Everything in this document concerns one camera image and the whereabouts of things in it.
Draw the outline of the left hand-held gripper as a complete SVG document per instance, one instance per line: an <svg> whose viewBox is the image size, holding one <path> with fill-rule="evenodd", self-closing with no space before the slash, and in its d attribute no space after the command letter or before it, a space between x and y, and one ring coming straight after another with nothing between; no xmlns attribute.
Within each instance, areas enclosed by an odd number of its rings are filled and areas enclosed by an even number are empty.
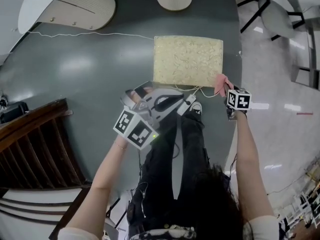
<svg viewBox="0 0 320 240"><path fill-rule="evenodd" d="M147 81L120 97L123 110L113 130L139 150L157 139L160 123L184 100L184 94L174 88L155 88Z"/></svg>

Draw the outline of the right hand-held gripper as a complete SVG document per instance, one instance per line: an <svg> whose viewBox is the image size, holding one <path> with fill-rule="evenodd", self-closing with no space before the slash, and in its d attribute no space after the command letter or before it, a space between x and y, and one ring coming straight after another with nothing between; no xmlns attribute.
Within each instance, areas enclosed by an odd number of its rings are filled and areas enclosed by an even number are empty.
<svg viewBox="0 0 320 240"><path fill-rule="evenodd" d="M239 89L231 82L225 83L225 90L228 91L226 97L228 120L236 120L236 111L240 111L246 116L252 102L252 94L245 89Z"/></svg>

